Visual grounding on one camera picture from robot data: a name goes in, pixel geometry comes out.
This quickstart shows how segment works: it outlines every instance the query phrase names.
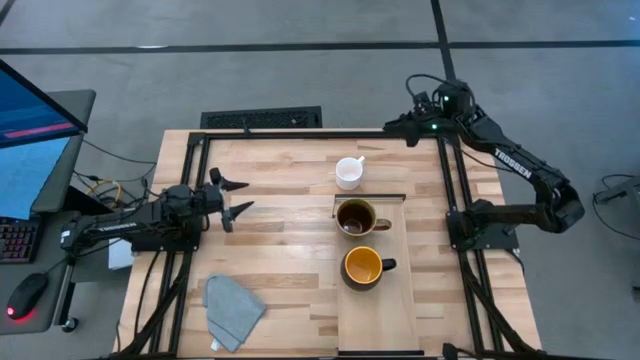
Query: mug handle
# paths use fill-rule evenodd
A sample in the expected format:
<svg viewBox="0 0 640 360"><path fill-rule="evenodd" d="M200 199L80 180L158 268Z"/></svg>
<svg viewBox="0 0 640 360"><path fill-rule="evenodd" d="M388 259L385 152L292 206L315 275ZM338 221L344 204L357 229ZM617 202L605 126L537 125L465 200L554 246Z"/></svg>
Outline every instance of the mug handle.
<svg viewBox="0 0 640 360"><path fill-rule="evenodd" d="M396 267L395 259L382 259L382 271L391 270Z"/></svg>
<svg viewBox="0 0 640 360"><path fill-rule="evenodd" d="M376 220L376 224L373 225L374 231L384 231L391 229L391 221L387 219L378 219Z"/></svg>

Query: monitor screen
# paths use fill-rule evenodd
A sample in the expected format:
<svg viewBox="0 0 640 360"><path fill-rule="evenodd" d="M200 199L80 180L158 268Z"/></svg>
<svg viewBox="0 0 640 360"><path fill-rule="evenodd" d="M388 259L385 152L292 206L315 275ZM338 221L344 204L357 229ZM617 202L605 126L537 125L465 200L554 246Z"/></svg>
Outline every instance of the monitor screen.
<svg viewBox="0 0 640 360"><path fill-rule="evenodd" d="M0 61L0 148L76 135L86 126Z"/></svg>

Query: computer mouse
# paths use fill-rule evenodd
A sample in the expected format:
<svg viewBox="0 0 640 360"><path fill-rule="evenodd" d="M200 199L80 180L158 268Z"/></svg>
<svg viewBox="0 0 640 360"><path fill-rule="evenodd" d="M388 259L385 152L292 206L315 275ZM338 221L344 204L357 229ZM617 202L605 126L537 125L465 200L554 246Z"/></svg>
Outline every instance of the computer mouse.
<svg viewBox="0 0 640 360"><path fill-rule="evenodd" d="M14 320L27 316L38 303L48 284L47 274L35 273L27 276L13 290L7 303L7 315Z"/></svg>

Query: yellow cable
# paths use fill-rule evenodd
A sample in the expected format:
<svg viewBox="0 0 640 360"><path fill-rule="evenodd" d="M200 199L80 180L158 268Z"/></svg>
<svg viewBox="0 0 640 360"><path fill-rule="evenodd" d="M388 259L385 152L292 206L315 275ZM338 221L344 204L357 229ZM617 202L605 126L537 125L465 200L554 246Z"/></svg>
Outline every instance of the yellow cable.
<svg viewBox="0 0 640 360"><path fill-rule="evenodd" d="M104 185L104 184L111 184L111 185L115 185L116 187L118 187L118 193L116 195L116 199L114 200L114 202L111 204L111 207L114 207L118 201L120 200L120 196L122 195L122 186L120 186L120 183L115 181L115 180L100 180L97 181L95 185L93 186L89 186L89 189L87 189L87 195L89 195L90 193L96 193L96 189L99 188L100 186Z"/></svg>

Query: gray cloth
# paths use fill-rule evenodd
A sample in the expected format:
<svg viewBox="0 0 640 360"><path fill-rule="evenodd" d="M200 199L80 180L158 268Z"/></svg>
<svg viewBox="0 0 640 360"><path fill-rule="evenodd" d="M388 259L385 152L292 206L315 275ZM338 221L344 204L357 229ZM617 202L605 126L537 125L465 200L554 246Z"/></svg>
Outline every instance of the gray cloth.
<svg viewBox="0 0 640 360"><path fill-rule="evenodd" d="M249 290L222 274L209 276L202 302L207 308L209 332L230 352L244 344L267 308Z"/></svg>

